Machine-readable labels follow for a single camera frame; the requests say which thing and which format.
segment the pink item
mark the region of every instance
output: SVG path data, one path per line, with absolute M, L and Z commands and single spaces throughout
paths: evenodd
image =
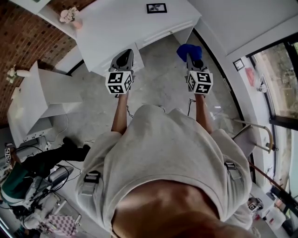
M 82 26 L 83 26 L 83 22 L 82 22 L 81 19 L 74 20 L 74 21 L 72 21 L 71 23 L 74 25 L 74 27 L 75 27 L 76 29 L 81 29 Z
M 248 78 L 248 81 L 250 83 L 250 85 L 252 87 L 255 86 L 255 74 L 253 72 L 253 69 L 252 68 L 245 68 L 245 72 L 246 72 L 246 76 Z
M 71 216 L 49 215 L 46 225 L 52 233 L 67 238 L 78 232 L 75 220 Z

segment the black pants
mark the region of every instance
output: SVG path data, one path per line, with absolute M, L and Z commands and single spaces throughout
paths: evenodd
M 62 160 L 84 161 L 89 149 L 77 148 L 76 146 L 62 145 L 58 149 L 44 151 L 28 157 L 22 166 L 35 175 L 46 178 L 50 170 Z

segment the white flowers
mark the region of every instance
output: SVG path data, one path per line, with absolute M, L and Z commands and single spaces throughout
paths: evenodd
M 15 65 L 14 65 L 12 68 L 8 70 L 6 80 L 12 84 L 16 76 L 17 76 L 17 73 L 15 71 Z
M 60 21 L 69 23 L 71 21 L 74 21 L 75 16 L 79 13 L 79 11 L 76 9 L 76 7 L 72 7 L 68 10 L 63 10 L 60 14 Z

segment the green shirt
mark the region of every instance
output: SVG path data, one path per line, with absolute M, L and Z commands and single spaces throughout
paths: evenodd
M 24 199 L 30 185 L 32 184 L 31 178 L 25 178 L 28 175 L 29 172 L 23 168 L 21 164 L 16 163 L 8 178 L 2 185 L 2 190 L 11 198 Z

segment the white t-shirt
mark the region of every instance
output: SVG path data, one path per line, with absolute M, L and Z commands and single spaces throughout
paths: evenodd
M 234 163 L 241 178 L 233 179 L 225 162 Z M 94 170 L 102 177 L 95 186 L 87 183 L 94 190 L 85 195 L 84 177 Z M 101 135 L 85 158 L 77 201 L 96 223 L 113 233 L 111 220 L 117 204 L 137 186 L 158 179 L 202 189 L 221 221 L 249 229 L 252 219 L 246 202 L 251 177 L 246 157 L 223 130 L 209 135 L 178 109 L 166 114 L 157 106 L 144 105 L 123 136 L 117 132 Z

